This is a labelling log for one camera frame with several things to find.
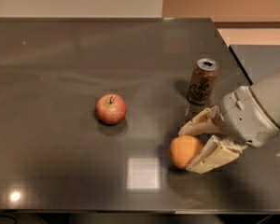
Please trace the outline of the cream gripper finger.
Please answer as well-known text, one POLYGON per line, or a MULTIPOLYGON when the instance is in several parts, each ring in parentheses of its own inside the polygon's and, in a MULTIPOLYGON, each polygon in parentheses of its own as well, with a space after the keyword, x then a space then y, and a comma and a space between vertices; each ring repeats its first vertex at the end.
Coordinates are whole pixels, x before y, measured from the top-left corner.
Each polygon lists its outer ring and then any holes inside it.
POLYGON ((217 106, 207 107, 194 118, 184 124, 178 132, 179 136, 197 136, 203 133, 220 133, 216 122, 217 106))
POLYGON ((197 174, 210 172, 235 161, 246 148, 246 144, 240 144, 230 138, 220 139, 212 135, 202 151, 186 164, 186 170, 197 174))

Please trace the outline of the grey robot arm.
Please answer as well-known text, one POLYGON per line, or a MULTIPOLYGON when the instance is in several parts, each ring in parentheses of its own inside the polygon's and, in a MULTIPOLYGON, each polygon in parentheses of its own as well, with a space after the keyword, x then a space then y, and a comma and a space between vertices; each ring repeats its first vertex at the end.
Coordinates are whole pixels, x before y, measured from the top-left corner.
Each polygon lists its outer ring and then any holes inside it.
POLYGON ((248 147, 261 147, 280 134, 280 68, 251 86, 225 95, 186 123, 179 135, 211 137, 186 170, 203 174, 240 157, 248 147))

